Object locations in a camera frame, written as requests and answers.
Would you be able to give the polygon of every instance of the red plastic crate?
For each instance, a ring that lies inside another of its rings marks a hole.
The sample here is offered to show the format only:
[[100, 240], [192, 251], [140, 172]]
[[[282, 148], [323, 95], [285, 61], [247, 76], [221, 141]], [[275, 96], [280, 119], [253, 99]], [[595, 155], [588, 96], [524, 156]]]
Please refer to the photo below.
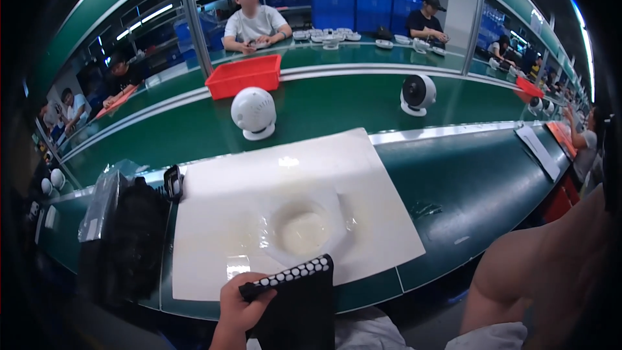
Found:
[[531, 81], [523, 79], [520, 76], [516, 78], [516, 85], [529, 96], [544, 97], [544, 92], [542, 92], [542, 90], [533, 85]]
[[206, 80], [213, 99], [233, 97], [248, 87], [275, 90], [281, 76], [281, 56], [243, 59], [235, 63], [219, 65]]

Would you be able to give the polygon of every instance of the hand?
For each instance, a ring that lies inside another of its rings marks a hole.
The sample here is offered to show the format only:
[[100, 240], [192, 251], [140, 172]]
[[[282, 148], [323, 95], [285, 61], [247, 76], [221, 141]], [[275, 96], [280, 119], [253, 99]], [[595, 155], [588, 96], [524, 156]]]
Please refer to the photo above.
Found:
[[253, 54], [256, 51], [257, 51], [257, 49], [252, 47], [250, 42], [247, 41], [247, 42], [243, 42], [242, 43], [242, 53], [244, 53], [244, 54]]
[[271, 43], [271, 40], [267, 35], [262, 35], [255, 39], [255, 43]]
[[570, 109], [564, 109], [564, 118], [568, 119], [568, 121], [570, 123], [572, 123], [572, 121], [574, 120], [573, 116], [572, 116], [572, 112], [570, 111]]
[[449, 41], [449, 37], [445, 33], [441, 33], [440, 31], [436, 31], [435, 37], [439, 39], [442, 43]]
[[249, 304], [242, 299], [238, 287], [267, 276], [253, 272], [242, 273], [233, 277], [222, 287], [220, 290], [220, 320], [218, 325], [223, 330], [243, 334], [255, 327], [261, 315], [266, 311], [270, 300], [276, 296], [276, 291], [270, 290], [262, 293]]

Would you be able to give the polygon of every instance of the baseball cap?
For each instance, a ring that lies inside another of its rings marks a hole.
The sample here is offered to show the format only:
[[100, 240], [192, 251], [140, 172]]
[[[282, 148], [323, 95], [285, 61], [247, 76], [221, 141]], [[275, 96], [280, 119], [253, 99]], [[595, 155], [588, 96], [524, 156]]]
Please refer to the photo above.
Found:
[[125, 57], [123, 57], [123, 54], [116, 52], [112, 56], [110, 56], [110, 62], [108, 63], [108, 66], [113, 67], [117, 64], [122, 64], [124, 62], [126, 61], [125, 61]]
[[423, 0], [426, 4], [432, 6], [432, 8], [436, 8], [438, 11], [446, 12], [447, 9], [440, 5], [440, 0]]

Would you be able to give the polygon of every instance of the fan base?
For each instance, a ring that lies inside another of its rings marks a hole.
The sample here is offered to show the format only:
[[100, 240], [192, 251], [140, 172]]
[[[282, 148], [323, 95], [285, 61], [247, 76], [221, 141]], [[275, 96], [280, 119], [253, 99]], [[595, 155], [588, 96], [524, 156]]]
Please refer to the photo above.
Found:
[[249, 141], [260, 141], [262, 139], [266, 139], [267, 137], [274, 134], [274, 123], [270, 124], [265, 130], [261, 133], [253, 133], [248, 130], [242, 130], [242, 134]]
[[413, 117], [424, 117], [427, 113], [426, 109], [419, 109], [419, 111], [411, 110], [408, 108], [408, 104], [405, 103], [400, 104], [400, 106], [402, 107], [402, 111]]

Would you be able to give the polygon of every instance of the white cloth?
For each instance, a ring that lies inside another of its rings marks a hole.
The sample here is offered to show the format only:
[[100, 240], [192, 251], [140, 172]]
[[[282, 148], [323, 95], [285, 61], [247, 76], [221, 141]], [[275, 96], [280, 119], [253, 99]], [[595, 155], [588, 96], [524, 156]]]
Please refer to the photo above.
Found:
[[[376, 307], [348, 314], [335, 321], [337, 350], [413, 350], [406, 346], [391, 319]], [[445, 350], [505, 349], [521, 350], [527, 338], [527, 328], [520, 322], [499, 323], [467, 332], [447, 343]], [[249, 339], [247, 350], [260, 350], [257, 339]]]
[[260, 5], [254, 18], [247, 18], [242, 10], [234, 12], [227, 21], [225, 37], [234, 36], [238, 42], [255, 40], [262, 35], [275, 35], [286, 24], [276, 8]]
[[587, 148], [579, 149], [575, 161], [572, 163], [572, 167], [579, 178], [579, 181], [585, 183], [585, 177], [594, 164], [596, 158], [596, 144], [598, 137], [596, 133], [591, 130], [586, 130], [580, 134], [585, 138]]
[[76, 113], [78, 113], [78, 110], [83, 105], [85, 106], [84, 112], [80, 114], [80, 119], [76, 124], [86, 123], [86, 121], [88, 120], [88, 113], [91, 110], [91, 106], [88, 105], [88, 103], [86, 102], [86, 97], [84, 97], [84, 95], [82, 94], [75, 94], [74, 103], [67, 108], [67, 117], [69, 118], [70, 121], [72, 121], [75, 118]]
[[493, 42], [488, 46], [488, 51], [491, 53], [494, 53], [495, 49], [501, 49], [501, 46], [499, 46], [498, 42]]
[[56, 108], [60, 106], [54, 100], [50, 100], [47, 103], [47, 111], [43, 114], [43, 122], [47, 127], [54, 128], [60, 121], [60, 115], [56, 111]]

